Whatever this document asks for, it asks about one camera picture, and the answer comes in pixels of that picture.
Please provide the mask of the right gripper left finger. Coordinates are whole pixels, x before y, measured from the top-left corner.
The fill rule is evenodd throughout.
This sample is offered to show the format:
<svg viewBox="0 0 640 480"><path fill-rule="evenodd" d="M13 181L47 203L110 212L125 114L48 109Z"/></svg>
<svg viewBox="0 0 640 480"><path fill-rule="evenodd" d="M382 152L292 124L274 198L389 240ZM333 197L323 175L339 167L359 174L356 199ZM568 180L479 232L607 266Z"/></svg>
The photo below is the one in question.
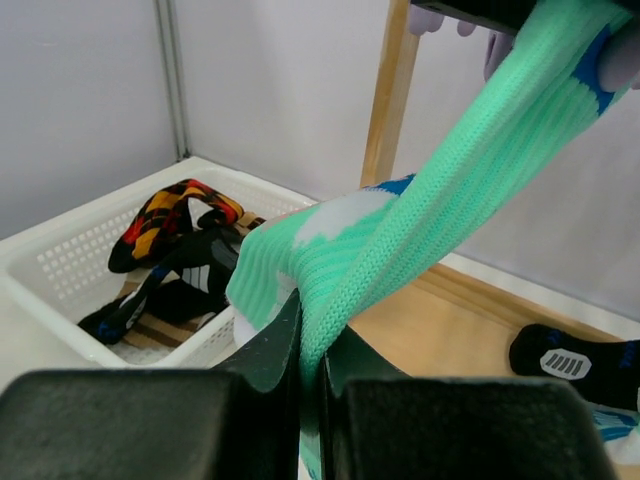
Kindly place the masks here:
<svg viewBox="0 0 640 480"><path fill-rule="evenodd" d="M301 307L210 369L41 370L1 396L5 479L294 479Z"/></svg>

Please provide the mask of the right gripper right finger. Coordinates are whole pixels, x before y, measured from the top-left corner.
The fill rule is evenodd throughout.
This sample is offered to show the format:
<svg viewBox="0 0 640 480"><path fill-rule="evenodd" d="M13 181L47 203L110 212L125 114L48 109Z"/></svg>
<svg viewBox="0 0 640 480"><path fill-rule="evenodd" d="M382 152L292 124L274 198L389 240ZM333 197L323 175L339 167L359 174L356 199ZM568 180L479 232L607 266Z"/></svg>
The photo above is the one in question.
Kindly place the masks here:
<svg viewBox="0 0 640 480"><path fill-rule="evenodd" d="M352 329L322 359L327 479L613 479L586 405L554 380L413 378Z"/></svg>

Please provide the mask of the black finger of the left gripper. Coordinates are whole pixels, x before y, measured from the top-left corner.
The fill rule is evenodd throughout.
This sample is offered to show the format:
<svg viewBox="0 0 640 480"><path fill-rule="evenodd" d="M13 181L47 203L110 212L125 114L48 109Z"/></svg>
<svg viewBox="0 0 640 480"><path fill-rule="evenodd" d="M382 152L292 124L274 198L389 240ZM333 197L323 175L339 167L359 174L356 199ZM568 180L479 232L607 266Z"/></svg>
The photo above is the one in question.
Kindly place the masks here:
<svg viewBox="0 0 640 480"><path fill-rule="evenodd" d="M535 0L411 0L410 4L513 35L526 22L535 7Z"/></svg>

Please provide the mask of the purple round clip hanger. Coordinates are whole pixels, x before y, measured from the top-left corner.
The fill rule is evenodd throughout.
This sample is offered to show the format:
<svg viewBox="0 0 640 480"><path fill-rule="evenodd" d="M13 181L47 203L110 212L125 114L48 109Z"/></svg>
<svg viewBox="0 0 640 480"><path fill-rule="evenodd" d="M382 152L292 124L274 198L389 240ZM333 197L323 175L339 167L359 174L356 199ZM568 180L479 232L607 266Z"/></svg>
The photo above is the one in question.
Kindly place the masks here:
<svg viewBox="0 0 640 480"><path fill-rule="evenodd" d="M609 34L602 46L596 49L595 79L605 93L614 93L624 86L639 88L639 3L616 3L632 15L632 19L617 32ZM410 4L409 31L415 35L438 31L447 16L433 13ZM470 36L478 25L457 20L457 31L462 37ZM489 29L488 46L484 60L484 77L490 78L510 53L515 34Z"/></svg>

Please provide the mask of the red yellow argyle sock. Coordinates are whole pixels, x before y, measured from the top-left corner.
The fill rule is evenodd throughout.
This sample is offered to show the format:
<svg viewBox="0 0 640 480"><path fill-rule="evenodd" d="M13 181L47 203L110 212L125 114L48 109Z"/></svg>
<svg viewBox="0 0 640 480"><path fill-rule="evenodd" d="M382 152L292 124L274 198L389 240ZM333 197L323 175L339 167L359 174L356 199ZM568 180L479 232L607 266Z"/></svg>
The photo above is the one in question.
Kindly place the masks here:
<svg viewBox="0 0 640 480"><path fill-rule="evenodd" d="M204 226L230 227L245 213L240 203L199 180L171 184L154 193L134 216L111 250L108 269L129 273L162 260L182 237L194 231L191 200L209 208Z"/></svg>

